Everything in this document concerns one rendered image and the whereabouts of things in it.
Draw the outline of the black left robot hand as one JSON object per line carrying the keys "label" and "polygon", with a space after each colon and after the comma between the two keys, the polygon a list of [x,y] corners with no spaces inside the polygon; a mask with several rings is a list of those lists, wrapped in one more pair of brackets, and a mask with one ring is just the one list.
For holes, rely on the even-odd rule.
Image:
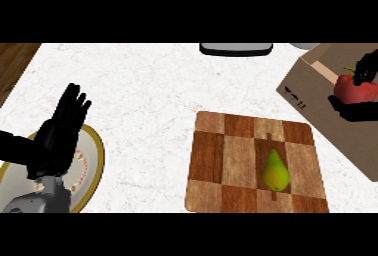
{"label": "black left robot hand", "polygon": [[0,130],[0,160],[25,165],[30,180],[67,174],[90,105],[80,86],[71,83],[33,140]]}

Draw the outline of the red bell pepper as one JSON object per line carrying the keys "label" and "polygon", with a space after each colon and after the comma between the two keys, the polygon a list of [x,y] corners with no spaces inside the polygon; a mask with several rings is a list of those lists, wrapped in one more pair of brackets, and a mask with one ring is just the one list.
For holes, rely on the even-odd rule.
{"label": "red bell pepper", "polygon": [[363,82],[359,86],[355,85],[355,69],[346,67],[350,74],[343,74],[338,77],[334,96],[341,100],[344,104],[356,104],[362,102],[374,102],[378,96],[378,84],[374,82]]}

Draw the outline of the checkered wooden cutting board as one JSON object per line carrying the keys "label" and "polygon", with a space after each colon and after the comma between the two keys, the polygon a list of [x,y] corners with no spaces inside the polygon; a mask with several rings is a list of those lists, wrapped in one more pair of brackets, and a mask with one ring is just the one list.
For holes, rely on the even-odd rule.
{"label": "checkered wooden cutting board", "polygon": [[[272,150],[290,171],[290,184],[281,192],[270,190],[262,177]],[[325,212],[328,202],[310,126],[198,112],[185,207],[191,212]]]}

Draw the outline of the brown cardboard box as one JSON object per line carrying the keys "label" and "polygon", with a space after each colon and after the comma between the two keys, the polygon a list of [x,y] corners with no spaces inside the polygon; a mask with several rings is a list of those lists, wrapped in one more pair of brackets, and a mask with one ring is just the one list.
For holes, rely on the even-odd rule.
{"label": "brown cardboard box", "polygon": [[346,67],[378,43],[321,43],[297,59],[278,86],[278,93],[371,181],[378,181],[378,121],[350,122],[334,110],[328,97]]}

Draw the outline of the white gold-rimmed plate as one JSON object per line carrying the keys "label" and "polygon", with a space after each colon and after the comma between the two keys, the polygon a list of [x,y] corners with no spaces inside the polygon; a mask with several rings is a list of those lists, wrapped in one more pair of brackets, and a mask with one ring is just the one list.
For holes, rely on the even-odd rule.
{"label": "white gold-rimmed plate", "polygon": [[[101,136],[89,125],[83,125],[77,149],[64,185],[71,191],[70,212],[78,213],[98,188],[105,166],[105,149]],[[40,192],[44,186],[27,179],[27,167],[5,162],[0,166],[0,210],[11,200],[24,194]]]}

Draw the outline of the brown wooden surface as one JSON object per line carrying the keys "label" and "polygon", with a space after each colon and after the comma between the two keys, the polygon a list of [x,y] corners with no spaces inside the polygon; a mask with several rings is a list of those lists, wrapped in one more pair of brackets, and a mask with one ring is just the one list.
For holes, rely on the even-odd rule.
{"label": "brown wooden surface", "polygon": [[0,107],[24,74],[40,43],[0,43]]}

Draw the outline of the green pear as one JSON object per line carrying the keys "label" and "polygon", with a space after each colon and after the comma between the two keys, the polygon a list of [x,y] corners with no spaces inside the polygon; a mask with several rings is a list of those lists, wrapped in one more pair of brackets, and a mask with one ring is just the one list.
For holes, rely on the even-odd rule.
{"label": "green pear", "polygon": [[290,172],[275,149],[269,151],[266,159],[263,182],[273,191],[284,191],[290,184]]}

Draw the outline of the pale grey round object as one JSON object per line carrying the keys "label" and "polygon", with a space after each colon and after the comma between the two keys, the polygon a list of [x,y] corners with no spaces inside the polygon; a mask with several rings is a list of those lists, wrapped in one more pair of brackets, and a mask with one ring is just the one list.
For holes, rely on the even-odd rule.
{"label": "pale grey round object", "polygon": [[310,50],[319,43],[290,43],[295,48]]}

